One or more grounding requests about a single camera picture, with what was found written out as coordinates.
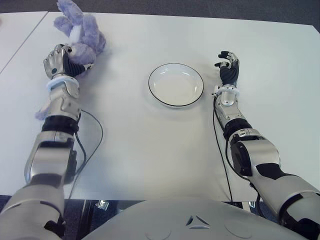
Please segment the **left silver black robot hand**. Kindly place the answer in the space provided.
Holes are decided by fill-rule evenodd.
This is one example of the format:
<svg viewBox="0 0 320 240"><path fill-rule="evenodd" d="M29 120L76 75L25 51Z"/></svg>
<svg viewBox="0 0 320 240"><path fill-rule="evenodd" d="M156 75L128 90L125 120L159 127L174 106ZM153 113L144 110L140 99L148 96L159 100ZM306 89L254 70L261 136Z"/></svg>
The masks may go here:
<svg viewBox="0 0 320 240"><path fill-rule="evenodd" d="M43 65L50 80L62 75L74 78L91 69L95 60L96 54L85 44L58 44L43 60Z"/></svg>

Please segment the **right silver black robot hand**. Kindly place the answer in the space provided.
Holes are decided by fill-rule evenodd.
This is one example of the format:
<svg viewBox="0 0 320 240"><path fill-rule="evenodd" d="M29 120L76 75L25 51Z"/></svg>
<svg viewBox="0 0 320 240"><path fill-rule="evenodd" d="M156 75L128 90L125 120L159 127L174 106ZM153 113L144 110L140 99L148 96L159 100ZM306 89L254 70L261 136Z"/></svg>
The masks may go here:
<svg viewBox="0 0 320 240"><path fill-rule="evenodd" d="M222 85L232 85L236 87L240 71L240 61L238 57L230 51L221 51L218 57L225 60L214 64L215 67L219 68Z"/></svg>

